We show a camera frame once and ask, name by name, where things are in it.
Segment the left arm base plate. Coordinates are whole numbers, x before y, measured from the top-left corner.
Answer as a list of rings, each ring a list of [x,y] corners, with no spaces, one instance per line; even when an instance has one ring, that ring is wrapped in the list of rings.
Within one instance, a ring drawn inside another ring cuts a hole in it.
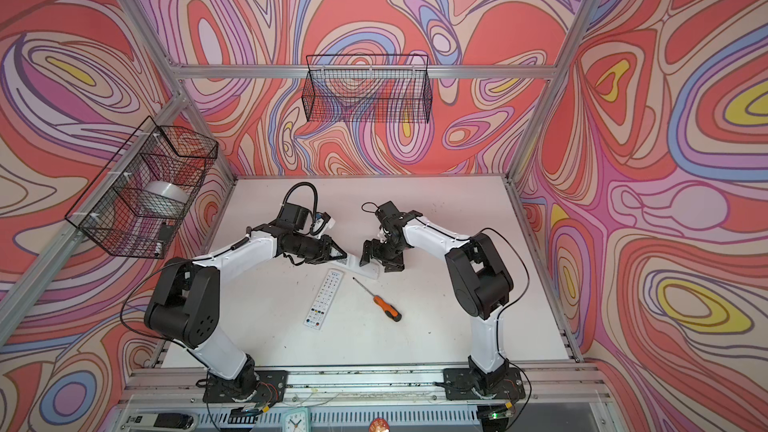
[[[208,374],[199,379],[196,386],[203,390],[206,403],[269,405],[283,401],[287,379],[287,370],[269,369],[243,372],[233,380]]]

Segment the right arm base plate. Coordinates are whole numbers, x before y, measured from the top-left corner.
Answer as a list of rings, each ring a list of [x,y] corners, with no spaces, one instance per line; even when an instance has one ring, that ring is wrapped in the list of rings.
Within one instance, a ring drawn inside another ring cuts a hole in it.
[[[451,401],[504,400],[516,403],[527,397],[521,370],[509,365],[490,374],[480,369],[446,368],[442,380],[436,385]]]

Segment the orange handled screwdriver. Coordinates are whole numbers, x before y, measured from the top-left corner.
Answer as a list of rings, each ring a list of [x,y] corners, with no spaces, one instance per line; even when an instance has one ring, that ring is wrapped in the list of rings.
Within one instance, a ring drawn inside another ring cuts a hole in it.
[[[392,320],[393,322],[400,322],[402,320],[402,314],[393,305],[385,301],[381,296],[373,293],[368,288],[366,288],[363,285],[363,283],[360,282],[356,277],[353,278],[353,281],[357,283],[363,290],[365,290],[372,297],[373,302],[381,309],[381,311],[390,320]]]

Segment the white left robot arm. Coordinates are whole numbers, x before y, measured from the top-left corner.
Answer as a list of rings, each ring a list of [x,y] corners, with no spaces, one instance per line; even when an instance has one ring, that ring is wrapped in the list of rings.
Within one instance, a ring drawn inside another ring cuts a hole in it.
[[[234,244],[194,259],[173,258],[160,273],[144,324],[182,344],[212,376],[255,383],[252,358],[219,326],[221,285],[247,270],[287,256],[301,265],[343,262],[348,254],[328,234],[304,235],[276,225],[248,229]]]

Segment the white remote control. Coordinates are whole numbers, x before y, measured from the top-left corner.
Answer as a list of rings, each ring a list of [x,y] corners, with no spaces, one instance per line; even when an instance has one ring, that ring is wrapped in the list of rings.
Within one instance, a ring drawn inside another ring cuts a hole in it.
[[[381,265],[375,262],[368,262],[363,265],[361,259],[354,254],[348,254],[343,259],[333,261],[332,264],[340,267],[343,271],[372,280],[378,280],[382,270]]]

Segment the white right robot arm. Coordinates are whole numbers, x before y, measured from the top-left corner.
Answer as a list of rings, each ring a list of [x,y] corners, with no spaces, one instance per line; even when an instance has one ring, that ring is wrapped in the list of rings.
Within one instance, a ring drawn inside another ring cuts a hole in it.
[[[442,260],[457,302],[471,317],[469,369],[487,381],[504,374],[509,360],[502,351],[500,318],[514,282],[493,240],[483,232],[460,235],[391,201],[370,212],[379,222],[379,235],[364,242],[360,264],[375,261],[386,273],[402,272],[407,249]]]

